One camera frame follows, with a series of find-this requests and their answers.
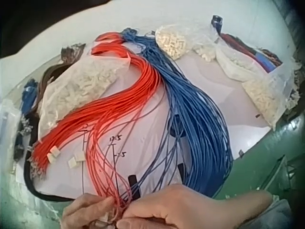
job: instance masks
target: blue wire bundle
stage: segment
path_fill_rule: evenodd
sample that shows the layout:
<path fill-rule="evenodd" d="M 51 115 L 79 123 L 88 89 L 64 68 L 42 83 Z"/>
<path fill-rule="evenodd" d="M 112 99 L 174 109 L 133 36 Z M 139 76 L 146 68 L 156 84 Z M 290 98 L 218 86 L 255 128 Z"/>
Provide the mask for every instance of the blue wire bundle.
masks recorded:
<path fill-rule="evenodd" d="M 38 83 L 34 79 L 29 79 L 23 87 L 21 103 L 21 113 L 23 115 L 32 109 L 37 96 L 37 85 Z"/>
<path fill-rule="evenodd" d="M 38 83 L 34 79 L 29 79 L 24 85 L 22 98 L 21 98 L 21 114 L 26 115 L 31 109 L 37 96 L 37 85 Z M 23 146 L 23 135 L 21 131 L 24 129 L 23 123 L 19 123 L 19 131 L 16 136 L 15 147 L 14 147 L 14 160 L 19 161 L 24 152 Z"/>
<path fill-rule="evenodd" d="M 181 138 L 186 137 L 190 152 L 182 152 L 182 158 L 185 164 L 185 154 L 188 153 L 191 167 L 184 169 L 183 184 L 206 196 L 214 196 L 228 177 L 233 163 L 227 126 L 219 108 L 206 93 L 190 83 L 158 47 L 153 36 L 137 36 L 137 31 L 130 28 L 125 29 L 122 36 L 126 42 L 142 46 L 140 55 L 162 76 L 170 106 L 168 125 L 164 128 L 156 157 L 132 191 L 138 190 L 147 176 L 162 165 L 164 170 L 154 188 L 154 191 L 159 190 L 171 163 L 174 161 L 177 165 Z M 171 148 L 170 135 L 175 137 Z M 164 147 L 166 157 L 158 162 Z"/>

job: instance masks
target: red wire bundle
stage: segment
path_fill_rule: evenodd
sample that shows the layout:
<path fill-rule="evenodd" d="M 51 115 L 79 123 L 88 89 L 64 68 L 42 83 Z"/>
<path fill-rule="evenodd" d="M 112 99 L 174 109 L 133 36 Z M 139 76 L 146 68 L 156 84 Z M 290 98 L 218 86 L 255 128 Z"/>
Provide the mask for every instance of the red wire bundle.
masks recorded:
<path fill-rule="evenodd" d="M 106 36 L 108 36 L 108 39 L 118 38 L 117 36 L 114 37 L 112 33 L 106 34 Z M 53 146 L 57 146 L 59 149 L 63 148 L 76 138 L 84 135 L 84 133 L 78 133 L 80 129 L 84 126 L 91 127 L 87 139 L 86 160 L 95 190 L 100 196 L 113 196 L 118 207 L 124 208 L 132 199 L 129 184 L 115 170 L 116 162 L 111 165 L 107 160 L 108 152 L 103 152 L 98 142 L 107 132 L 117 127 L 113 127 L 113 123 L 116 120 L 128 114 L 134 114 L 133 118 L 126 123 L 120 124 L 123 127 L 119 133 L 130 124 L 132 125 L 130 132 L 132 131 L 135 122 L 141 118 L 140 114 L 144 106 L 160 85 L 161 77 L 144 58 L 119 45 L 118 41 L 121 42 L 117 40 L 117 42 L 112 43 L 101 43 L 92 49 L 92 54 L 101 55 L 111 51 L 121 58 L 130 57 L 131 64 L 141 70 L 140 78 L 128 89 L 88 103 L 69 113 L 63 120 L 58 122 L 58 125 L 48 135 L 42 138 L 41 143 L 36 145 L 32 154 L 32 161 L 37 164 L 38 169 L 45 173 L 49 164 L 47 154 L 50 149 Z M 112 180 L 113 175 L 123 183 L 127 199 L 122 200 L 120 198 L 119 191 Z"/>

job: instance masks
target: hand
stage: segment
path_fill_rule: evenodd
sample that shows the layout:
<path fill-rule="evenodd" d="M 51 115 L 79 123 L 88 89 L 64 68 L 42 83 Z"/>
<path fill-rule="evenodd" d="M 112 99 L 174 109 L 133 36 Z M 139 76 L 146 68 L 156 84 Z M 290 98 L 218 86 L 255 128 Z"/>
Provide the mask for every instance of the hand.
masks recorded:
<path fill-rule="evenodd" d="M 264 191 L 214 200 L 185 186 L 171 185 L 131 203 L 117 228 L 233 229 L 259 215 L 271 202 L 272 196 Z"/>
<path fill-rule="evenodd" d="M 61 229 L 94 228 L 91 222 L 113 209 L 114 199 L 84 194 L 66 207 L 62 214 Z"/>

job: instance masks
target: thin wire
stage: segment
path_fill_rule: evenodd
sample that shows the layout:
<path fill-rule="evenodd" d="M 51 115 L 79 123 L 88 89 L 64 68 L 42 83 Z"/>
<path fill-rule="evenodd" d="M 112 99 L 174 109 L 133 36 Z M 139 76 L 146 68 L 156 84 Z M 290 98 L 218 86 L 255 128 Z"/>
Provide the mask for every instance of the thin wire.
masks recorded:
<path fill-rule="evenodd" d="M 159 87 L 161 77 L 145 59 L 135 55 L 122 45 L 100 44 L 93 48 L 92 54 L 101 55 L 109 51 L 115 52 L 122 58 L 131 59 L 131 64 L 135 65 L 142 72 L 138 81 L 128 89 L 88 103 L 68 114 L 63 120 L 60 120 L 57 126 L 42 139 L 42 143 L 36 145 L 32 154 L 32 163 L 42 173 L 45 173 L 49 164 L 46 155 L 50 149 L 53 146 L 62 149 L 76 138 L 82 136 L 83 133 L 77 133 L 77 131 L 84 125 L 87 125 L 89 129 L 86 161 L 95 190 L 100 196 L 113 196 L 116 199 L 116 204 L 124 208 L 132 199 L 129 184 L 107 160 L 108 151 L 103 152 L 98 142 L 106 133 L 117 127 L 112 127 L 116 120 L 132 114 L 133 116 L 130 121 L 118 125 L 122 126 L 118 134 L 125 128 L 130 128 L 127 138 L 129 137 L 136 121 L 143 116 L 141 116 L 141 112 L 144 106 Z M 119 192 L 112 180 L 113 176 L 121 181 L 123 188 L 126 190 L 127 200 L 120 198 Z"/>
<path fill-rule="evenodd" d="M 206 93 L 186 79 L 182 71 L 161 51 L 153 36 L 137 36 L 136 30 L 127 28 L 122 33 L 101 35 L 97 40 L 112 40 L 110 41 L 112 43 L 132 42 L 141 45 L 140 55 L 147 59 L 163 78 L 170 106 L 167 116 L 169 129 L 176 130 L 176 133 L 179 130 L 180 124 L 174 119 L 175 115 L 178 115 L 185 131 L 190 148 L 191 166 L 189 171 L 184 170 L 183 183 L 207 196 L 213 196 L 228 177 L 233 163 L 227 126 L 217 105 Z M 177 158 L 177 144 L 181 148 L 183 135 L 182 132 L 176 134 L 175 144 L 169 149 L 170 137 L 165 132 L 164 129 L 162 141 L 156 153 L 156 158 L 159 158 L 166 146 L 165 158 L 159 163 L 156 159 L 153 160 L 138 184 L 132 187 L 132 191 L 138 189 L 146 177 L 165 161 L 162 177 L 154 191 L 162 187 L 169 165 L 174 156 Z M 186 154 L 187 152 L 182 150 L 184 164 Z"/>

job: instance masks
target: plastic bag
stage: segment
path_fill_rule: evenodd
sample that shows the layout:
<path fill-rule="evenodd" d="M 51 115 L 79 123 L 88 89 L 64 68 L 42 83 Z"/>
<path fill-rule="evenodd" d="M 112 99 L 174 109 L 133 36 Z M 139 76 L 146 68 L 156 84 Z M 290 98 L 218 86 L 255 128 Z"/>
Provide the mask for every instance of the plastic bag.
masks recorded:
<path fill-rule="evenodd" d="M 265 78 L 257 77 L 242 85 L 266 122 L 275 129 L 286 110 L 294 85 L 291 62 L 283 63 Z"/>
<path fill-rule="evenodd" d="M 217 45 L 216 58 L 224 73 L 233 80 L 246 82 L 267 75 L 254 59 L 228 46 Z"/>
<path fill-rule="evenodd" d="M 70 111 L 98 99 L 130 65 L 130 58 L 87 56 L 47 86 L 41 105 L 38 138 L 48 134 Z"/>
<path fill-rule="evenodd" d="M 173 60 L 179 59 L 193 47 L 214 43 L 218 34 L 215 28 L 197 23 L 164 25 L 155 32 L 156 42 Z"/>
<path fill-rule="evenodd" d="M 4 99 L 0 104 L 0 167 L 3 172 L 12 172 L 13 154 L 21 111 L 13 102 Z"/>
<path fill-rule="evenodd" d="M 202 31 L 202 37 L 194 42 L 193 50 L 205 61 L 211 62 L 216 58 L 215 42 L 218 39 L 216 29 L 211 25 Z"/>

